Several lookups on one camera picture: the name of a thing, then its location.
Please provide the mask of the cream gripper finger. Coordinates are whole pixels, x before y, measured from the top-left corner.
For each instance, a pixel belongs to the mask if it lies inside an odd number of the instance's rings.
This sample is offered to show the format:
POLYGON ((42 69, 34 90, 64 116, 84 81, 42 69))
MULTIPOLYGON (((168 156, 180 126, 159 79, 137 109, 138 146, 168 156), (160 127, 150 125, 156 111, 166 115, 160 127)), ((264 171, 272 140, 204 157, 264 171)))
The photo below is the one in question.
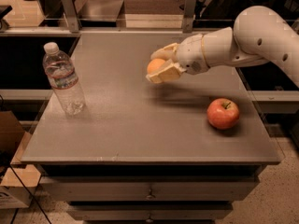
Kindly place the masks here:
POLYGON ((179 79, 186 70, 179 64, 168 60, 158 69, 146 75, 149 82, 160 84, 168 81, 179 79))
POLYGON ((165 61, 172 60, 173 62, 176 62, 177 56, 177 49, 178 49, 178 43, 172 43, 169 44, 161 49, 157 49, 154 51, 151 55, 150 58, 153 59, 163 59, 165 61))

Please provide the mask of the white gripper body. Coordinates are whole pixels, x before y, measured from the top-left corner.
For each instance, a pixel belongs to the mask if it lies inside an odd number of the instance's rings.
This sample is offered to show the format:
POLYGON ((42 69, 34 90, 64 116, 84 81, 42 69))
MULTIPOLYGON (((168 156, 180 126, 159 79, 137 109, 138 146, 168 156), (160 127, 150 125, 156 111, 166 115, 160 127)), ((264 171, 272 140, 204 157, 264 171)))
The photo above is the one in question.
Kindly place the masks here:
POLYGON ((177 48, 178 63, 190 75, 205 73, 209 66, 203 52, 203 35, 193 35, 184 39, 177 48))

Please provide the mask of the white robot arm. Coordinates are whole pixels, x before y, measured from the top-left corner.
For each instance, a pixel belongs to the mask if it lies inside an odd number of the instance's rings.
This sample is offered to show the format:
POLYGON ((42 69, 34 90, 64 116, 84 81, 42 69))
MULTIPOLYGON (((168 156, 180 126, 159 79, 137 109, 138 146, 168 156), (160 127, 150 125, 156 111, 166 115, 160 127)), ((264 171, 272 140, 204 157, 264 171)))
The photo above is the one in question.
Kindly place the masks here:
POLYGON ((154 51, 150 57, 164 61, 147 74, 147 80, 156 84, 176 80, 184 73, 205 73, 220 65, 250 67, 271 62, 299 85, 299 34, 274 10, 263 6, 243 10, 232 27, 191 35, 154 51))

